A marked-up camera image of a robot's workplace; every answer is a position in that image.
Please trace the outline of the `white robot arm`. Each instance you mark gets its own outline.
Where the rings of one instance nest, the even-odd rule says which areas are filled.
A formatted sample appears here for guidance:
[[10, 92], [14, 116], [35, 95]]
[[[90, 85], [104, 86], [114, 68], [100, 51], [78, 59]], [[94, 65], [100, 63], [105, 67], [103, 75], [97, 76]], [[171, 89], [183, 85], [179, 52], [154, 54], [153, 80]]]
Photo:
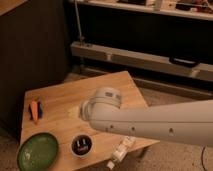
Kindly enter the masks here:
[[101, 87], [79, 107], [79, 118], [107, 133], [213, 148], [213, 100], [121, 108], [122, 94]]

